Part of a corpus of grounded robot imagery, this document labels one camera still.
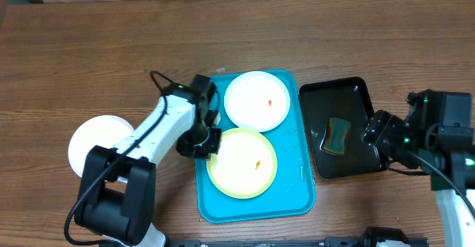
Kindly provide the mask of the yellow plate with stain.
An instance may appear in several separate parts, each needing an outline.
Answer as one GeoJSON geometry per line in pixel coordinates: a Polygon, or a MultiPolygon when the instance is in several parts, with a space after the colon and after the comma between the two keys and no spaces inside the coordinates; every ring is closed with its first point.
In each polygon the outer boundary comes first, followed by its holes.
{"type": "Polygon", "coordinates": [[[214,186],[227,196],[246,200],[265,192],[278,169],[275,149],[261,133],[233,128],[221,135],[220,147],[206,162],[214,186]]]}

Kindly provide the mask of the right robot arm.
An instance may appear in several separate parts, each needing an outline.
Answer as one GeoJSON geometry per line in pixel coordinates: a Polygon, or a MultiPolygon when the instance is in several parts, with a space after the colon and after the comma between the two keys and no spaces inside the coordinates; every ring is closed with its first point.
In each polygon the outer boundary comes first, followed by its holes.
{"type": "Polygon", "coordinates": [[[407,96],[401,119],[376,111],[362,139],[408,169],[426,174],[447,246],[474,245],[474,129],[469,93],[424,90],[407,96]]]}

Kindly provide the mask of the green yellow sponge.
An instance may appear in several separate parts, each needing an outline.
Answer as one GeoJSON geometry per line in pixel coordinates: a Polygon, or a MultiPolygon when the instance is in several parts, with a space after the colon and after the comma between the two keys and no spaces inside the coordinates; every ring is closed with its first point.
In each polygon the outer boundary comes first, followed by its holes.
{"type": "Polygon", "coordinates": [[[349,121],[331,117],[327,125],[322,150],[332,155],[343,156],[350,128],[349,121]]]}

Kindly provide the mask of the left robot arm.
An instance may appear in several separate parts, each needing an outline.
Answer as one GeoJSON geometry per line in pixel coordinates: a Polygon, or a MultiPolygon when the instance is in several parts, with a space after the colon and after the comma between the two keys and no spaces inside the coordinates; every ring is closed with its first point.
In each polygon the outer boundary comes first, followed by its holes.
{"type": "Polygon", "coordinates": [[[211,78],[160,87],[155,109],[132,128],[118,116],[96,116],[74,132],[68,162],[81,178],[64,224],[75,246],[169,246],[153,224],[157,167],[170,148],[193,159],[218,152],[219,96],[211,78]]]}

